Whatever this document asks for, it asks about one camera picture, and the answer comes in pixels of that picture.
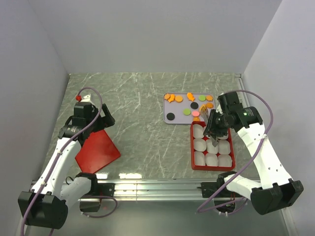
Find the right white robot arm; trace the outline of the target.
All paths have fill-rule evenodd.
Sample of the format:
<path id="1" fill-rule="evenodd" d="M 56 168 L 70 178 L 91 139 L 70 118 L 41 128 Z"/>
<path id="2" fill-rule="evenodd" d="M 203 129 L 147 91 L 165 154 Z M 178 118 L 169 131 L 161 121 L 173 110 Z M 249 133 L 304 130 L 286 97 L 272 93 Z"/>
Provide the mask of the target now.
<path id="1" fill-rule="evenodd" d="M 218 194 L 228 196 L 234 192 L 245 201 L 251 201 L 260 215 L 292 206 L 304 190 L 299 180 L 293 180 L 274 151 L 267 136 L 273 122 L 265 126 L 258 110 L 243 107 L 239 90 L 218 96 L 216 110 L 202 114 L 206 121 L 204 135 L 216 146 L 219 138 L 233 129 L 244 142 L 251 158 L 238 172 L 218 176 L 217 190 L 197 209 L 198 213 L 217 209 L 206 205 Z"/>

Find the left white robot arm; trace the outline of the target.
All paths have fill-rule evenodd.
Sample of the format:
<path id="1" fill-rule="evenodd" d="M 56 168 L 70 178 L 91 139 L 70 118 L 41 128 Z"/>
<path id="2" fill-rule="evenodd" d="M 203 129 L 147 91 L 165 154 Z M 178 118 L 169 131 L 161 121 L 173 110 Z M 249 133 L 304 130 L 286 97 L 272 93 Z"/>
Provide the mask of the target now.
<path id="1" fill-rule="evenodd" d="M 84 142 L 92 133 L 114 125 L 106 104 L 98 109 L 92 102 L 77 102 L 71 115 L 59 131 L 57 145 L 52 158 L 35 185 L 29 191 L 22 191 L 18 205 L 22 214 L 21 232 L 24 227 L 37 226 L 52 231 L 60 229 L 68 210 L 80 198 L 111 199 L 104 195 L 95 174 L 79 173 L 68 186 L 63 186 L 67 171 Z"/>

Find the red cookie tin box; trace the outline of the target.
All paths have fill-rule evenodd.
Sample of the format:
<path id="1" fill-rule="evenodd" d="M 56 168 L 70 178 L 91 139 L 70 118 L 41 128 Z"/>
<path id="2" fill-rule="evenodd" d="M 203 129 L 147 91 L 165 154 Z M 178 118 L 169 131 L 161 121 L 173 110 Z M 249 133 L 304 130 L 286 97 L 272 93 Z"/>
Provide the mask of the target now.
<path id="1" fill-rule="evenodd" d="M 230 131 L 214 146 L 212 140 L 203 135 L 205 127 L 203 121 L 193 121 L 190 126 L 191 168 L 197 171 L 232 171 L 236 163 Z"/>

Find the orange round cookie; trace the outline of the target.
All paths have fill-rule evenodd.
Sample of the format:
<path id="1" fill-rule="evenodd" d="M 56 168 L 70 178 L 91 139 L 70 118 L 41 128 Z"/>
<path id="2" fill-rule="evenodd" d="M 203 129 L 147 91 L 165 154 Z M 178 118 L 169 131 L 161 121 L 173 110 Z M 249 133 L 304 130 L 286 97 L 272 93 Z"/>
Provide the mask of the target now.
<path id="1" fill-rule="evenodd" d="M 214 107 L 214 105 L 212 103 L 207 103 L 206 107 L 209 108 L 209 109 L 212 109 Z"/>
<path id="2" fill-rule="evenodd" d="M 176 95 L 176 96 L 175 96 L 175 101 L 178 102 L 178 103 L 180 103 L 180 102 L 183 101 L 183 97 L 180 96 L 180 95 Z"/>

